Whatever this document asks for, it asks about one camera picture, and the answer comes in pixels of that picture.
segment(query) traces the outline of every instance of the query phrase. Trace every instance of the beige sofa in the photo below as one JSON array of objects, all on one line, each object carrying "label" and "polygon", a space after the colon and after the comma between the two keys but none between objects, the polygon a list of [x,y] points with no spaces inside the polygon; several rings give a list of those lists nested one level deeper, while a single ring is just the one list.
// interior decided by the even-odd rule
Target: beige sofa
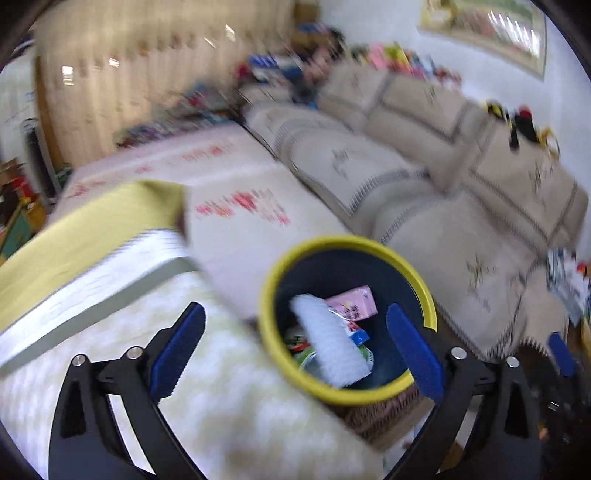
[{"label": "beige sofa", "polygon": [[566,335],[543,262],[575,246],[588,198],[542,149],[520,137],[512,151],[507,126],[459,92],[356,64],[335,68],[320,112],[250,97],[251,132],[353,233],[409,260],[478,357],[548,354]]}]

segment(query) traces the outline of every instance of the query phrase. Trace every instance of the framed picture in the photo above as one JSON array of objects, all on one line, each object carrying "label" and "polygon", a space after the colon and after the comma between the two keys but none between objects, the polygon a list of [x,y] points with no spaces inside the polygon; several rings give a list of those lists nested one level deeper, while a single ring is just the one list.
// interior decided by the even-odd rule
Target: framed picture
[{"label": "framed picture", "polygon": [[527,0],[423,0],[419,28],[485,48],[544,77],[545,15]]}]

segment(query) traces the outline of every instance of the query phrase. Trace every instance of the yellow rim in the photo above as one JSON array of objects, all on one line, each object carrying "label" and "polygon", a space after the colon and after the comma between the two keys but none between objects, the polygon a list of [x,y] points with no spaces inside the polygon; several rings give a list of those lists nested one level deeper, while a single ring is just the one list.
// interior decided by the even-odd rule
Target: yellow rim
[{"label": "yellow rim", "polygon": [[406,278],[417,295],[423,311],[424,325],[435,331],[437,330],[437,315],[433,298],[423,279],[405,259],[394,251],[366,238],[358,236],[323,236],[305,242],[285,254],[267,277],[261,295],[259,315],[259,329],[263,343],[279,369],[292,383],[326,403],[364,405],[395,397],[413,384],[414,379],[409,370],[406,370],[393,382],[375,390],[361,391],[332,388],[315,379],[312,375],[300,371],[277,329],[274,297],[283,275],[300,259],[317,252],[332,249],[358,250],[371,254],[396,268]]}]

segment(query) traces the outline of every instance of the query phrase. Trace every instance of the pink package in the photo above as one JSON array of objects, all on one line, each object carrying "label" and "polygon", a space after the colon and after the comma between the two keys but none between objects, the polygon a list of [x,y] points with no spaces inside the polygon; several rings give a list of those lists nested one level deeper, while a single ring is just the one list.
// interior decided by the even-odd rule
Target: pink package
[{"label": "pink package", "polygon": [[365,320],[378,312],[374,297],[367,285],[326,299],[325,302],[343,317],[354,322]]}]

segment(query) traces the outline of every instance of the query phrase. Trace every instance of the silver bolt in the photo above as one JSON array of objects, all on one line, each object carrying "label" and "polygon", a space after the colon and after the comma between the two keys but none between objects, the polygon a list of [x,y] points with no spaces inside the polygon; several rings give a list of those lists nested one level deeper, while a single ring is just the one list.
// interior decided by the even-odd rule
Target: silver bolt
[{"label": "silver bolt", "polygon": [[519,366],[519,360],[517,360],[514,356],[507,357],[507,365],[511,368],[517,368]]},{"label": "silver bolt", "polygon": [[84,362],[86,362],[86,357],[84,355],[76,355],[72,359],[72,365],[74,365],[75,367],[81,366]]},{"label": "silver bolt", "polygon": [[458,346],[455,346],[454,348],[452,348],[452,357],[455,358],[456,360],[464,360],[466,357],[468,356],[468,354],[466,353],[466,351]]},{"label": "silver bolt", "polygon": [[135,360],[139,358],[144,353],[144,350],[140,346],[133,346],[129,350],[127,350],[127,358],[130,360]]}]

